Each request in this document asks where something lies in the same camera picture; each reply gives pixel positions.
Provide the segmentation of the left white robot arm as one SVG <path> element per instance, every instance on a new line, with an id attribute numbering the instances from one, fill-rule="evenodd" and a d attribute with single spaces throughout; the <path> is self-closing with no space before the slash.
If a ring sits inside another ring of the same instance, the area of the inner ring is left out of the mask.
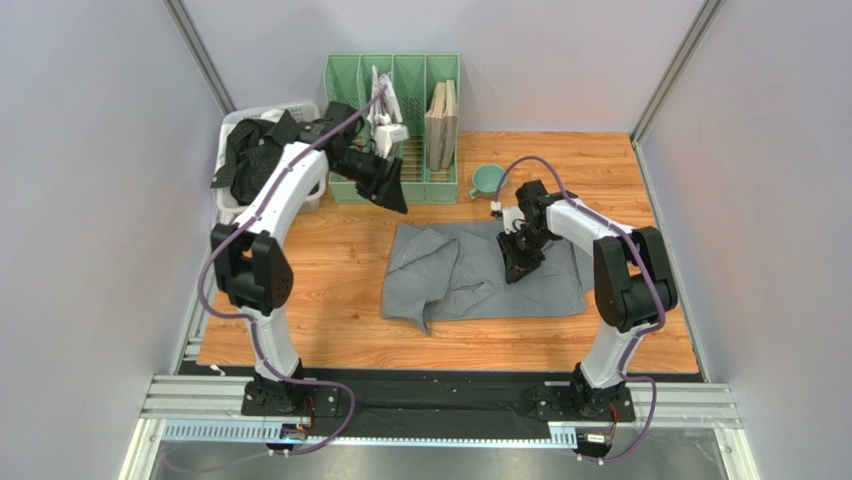
<path id="1" fill-rule="evenodd" d="M 280 120 L 276 141 L 282 151 L 258 196 L 237 219 L 211 232 L 208 266 L 218 289 L 246 321 L 255 355 L 255 373 L 245 387 L 246 416 L 306 415 L 317 394 L 337 395 L 337 385 L 303 377 L 287 320 L 294 272 L 282 245 L 302 204 L 327 174 L 354 182 L 357 193 L 390 211 L 408 211 L 401 186 L 402 162 L 353 147 L 364 109 L 332 102 L 325 115 L 297 122 Z"/>

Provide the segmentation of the grey long sleeve shirt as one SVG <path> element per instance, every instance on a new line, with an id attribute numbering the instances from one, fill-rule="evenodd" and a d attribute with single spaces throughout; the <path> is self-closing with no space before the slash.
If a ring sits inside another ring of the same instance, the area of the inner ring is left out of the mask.
<path id="1" fill-rule="evenodd" d="M 568 317 L 586 311 L 593 287 L 589 254 L 566 240 L 548 243 L 542 265 L 510 284 L 493 220 L 397 227 L 380 315 L 423 334 L 439 321 Z"/>

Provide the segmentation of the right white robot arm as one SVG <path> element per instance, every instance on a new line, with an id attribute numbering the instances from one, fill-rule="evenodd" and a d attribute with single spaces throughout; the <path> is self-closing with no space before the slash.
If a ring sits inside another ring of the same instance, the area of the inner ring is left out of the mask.
<path id="1" fill-rule="evenodd" d="M 568 240 L 593 261 L 595 304 L 602 322 L 592 347 L 570 380 L 572 413 L 594 419 L 609 412 L 625 389 L 626 367 L 642 338 L 661 329 L 678 293 L 662 235 L 654 227 L 633 228 L 594 211 L 567 191 L 549 193 L 540 181 L 524 183 L 517 203 L 492 200 L 503 230 L 497 242 L 509 284 L 544 262 L 544 247 Z"/>

